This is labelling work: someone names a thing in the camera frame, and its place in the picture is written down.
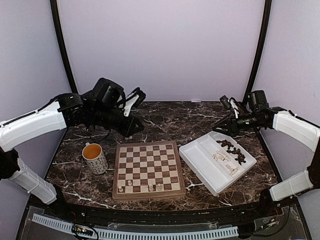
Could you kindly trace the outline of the white chess piece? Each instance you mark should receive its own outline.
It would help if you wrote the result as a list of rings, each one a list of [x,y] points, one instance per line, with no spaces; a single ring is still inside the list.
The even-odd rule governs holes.
[[[154,191],[154,185],[152,183],[149,183],[148,184],[148,189],[150,192],[153,192]]]
[[[156,185],[156,190],[157,190],[158,192],[160,192],[160,191],[162,191],[162,189],[163,189],[163,185],[162,185],[161,183],[158,183],[158,184]]]

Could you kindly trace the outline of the white chess rook corner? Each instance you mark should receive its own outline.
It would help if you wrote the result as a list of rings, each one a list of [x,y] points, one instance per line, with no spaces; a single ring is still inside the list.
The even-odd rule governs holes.
[[[122,193],[122,192],[124,191],[123,187],[122,187],[122,186],[118,186],[118,191],[119,191],[120,193]]]

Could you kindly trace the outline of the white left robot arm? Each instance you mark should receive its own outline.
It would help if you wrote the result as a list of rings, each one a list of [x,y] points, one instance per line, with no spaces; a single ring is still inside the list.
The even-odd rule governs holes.
[[[8,179],[36,196],[60,218],[67,218],[70,206],[61,190],[25,165],[15,147],[44,134],[85,125],[101,126],[130,137],[144,129],[131,109],[138,107],[146,94],[135,88],[126,95],[124,88],[100,78],[92,90],[83,94],[63,93],[43,107],[0,123],[0,178]]]

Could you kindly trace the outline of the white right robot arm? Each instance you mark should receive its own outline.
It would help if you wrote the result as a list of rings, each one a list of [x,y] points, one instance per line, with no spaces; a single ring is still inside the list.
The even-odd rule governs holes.
[[[230,115],[214,123],[215,132],[234,137],[240,131],[249,128],[272,129],[284,133],[303,145],[313,153],[310,166],[289,179],[264,190],[255,205],[255,213],[266,217],[275,208],[274,202],[298,196],[320,187],[320,127],[282,107],[270,107],[263,90],[247,93],[249,110],[239,112],[241,105],[231,98],[222,96],[220,102]]]

